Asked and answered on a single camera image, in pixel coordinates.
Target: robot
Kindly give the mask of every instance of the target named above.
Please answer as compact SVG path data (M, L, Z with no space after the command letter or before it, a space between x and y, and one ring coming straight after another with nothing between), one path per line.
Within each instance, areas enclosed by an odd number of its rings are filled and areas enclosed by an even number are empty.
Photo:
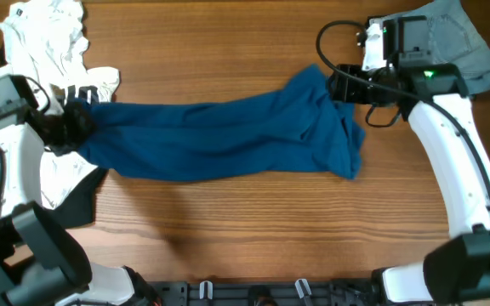
M322 53L332 26L360 29L362 65L334 65ZM368 279L267 284L281 305L426 305L490 298L490 162L459 69L434 65L424 16L325 25L317 52L333 74L333 100L396 106L432 164L447 209L451 240L405 266L376 269ZM23 76L0 78L0 305L246 305L247 284L148 283L128 267L90 263L84 250L41 208L39 165L45 147L63 155L95 125L78 104L46 116ZM33 255L4 262L26 244Z

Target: gray towel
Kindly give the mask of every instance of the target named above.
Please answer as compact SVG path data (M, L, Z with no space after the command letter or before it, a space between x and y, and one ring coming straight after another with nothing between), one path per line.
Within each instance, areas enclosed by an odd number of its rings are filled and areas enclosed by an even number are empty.
M464 12L459 0L435 0L411 12L395 17L426 16L430 28L430 48L436 64L453 63L463 75L471 94L490 89L490 49Z

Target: wooden floor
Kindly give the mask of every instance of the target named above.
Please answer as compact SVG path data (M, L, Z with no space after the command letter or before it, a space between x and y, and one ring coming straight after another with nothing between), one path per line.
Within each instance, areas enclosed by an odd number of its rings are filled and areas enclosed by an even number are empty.
M84 61L120 70L119 102L225 102L278 89L311 63L328 73L315 38L331 20L364 21L425 3L86 3ZM464 8L490 47L490 2L464 0ZM8 11L0 4L0 21ZM361 61L354 36L349 28L326 35L332 61ZM365 114L356 111L363 126ZM478 97L474 115L490 155L490 93ZM261 173L172 184L111 171L95 224L71 233L91 261L125 264L151 281L328 280L420 260L447 239L430 163L405 122L366 133L355 181Z

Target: blue gray fabric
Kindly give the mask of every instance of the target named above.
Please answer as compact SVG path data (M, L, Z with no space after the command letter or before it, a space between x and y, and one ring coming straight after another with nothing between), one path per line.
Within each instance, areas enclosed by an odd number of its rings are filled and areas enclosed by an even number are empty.
M436 64L455 64L471 94L489 90L490 49L459 0L435 0L414 11L392 14L371 22L417 15L425 15L428 19L430 47Z
M98 129L78 153L132 178L190 182L273 170L353 179L364 131L354 105L334 103L325 80L313 65L282 90L230 103L83 103Z

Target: dark blue fabric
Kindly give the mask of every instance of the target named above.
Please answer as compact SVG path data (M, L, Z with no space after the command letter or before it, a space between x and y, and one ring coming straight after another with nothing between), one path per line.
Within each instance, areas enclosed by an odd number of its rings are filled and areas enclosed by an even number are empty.
M353 179L361 166L354 106L329 98L316 65L282 90L230 103L83 107L98 130L78 153L126 177L198 181L274 170Z

